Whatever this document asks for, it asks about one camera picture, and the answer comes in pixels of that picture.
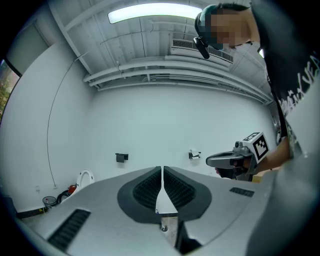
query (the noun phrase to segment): white ceiling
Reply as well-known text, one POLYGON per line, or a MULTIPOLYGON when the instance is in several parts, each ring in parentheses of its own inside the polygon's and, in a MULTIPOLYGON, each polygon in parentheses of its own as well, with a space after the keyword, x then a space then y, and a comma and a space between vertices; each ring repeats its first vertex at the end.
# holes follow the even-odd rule
MULTIPOLYGON (((142 3, 178 3, 204 8, 218 2, 236 2, 249 6, 250 0, 53 0, 51 12, 75 54, 80 57, 90 75, 130 62, 132 59, 162 57, 170 54, 171 39, 192 41, 196 31, 194 19, 175 16, 146 16, 110 24, 108 13, 123 7, 142 3)), ((265 79, 265 63, 257 50, 259 44, 242 45, 235 51, 229 72, 246 80, 264 93, 270 94, 265 79)))

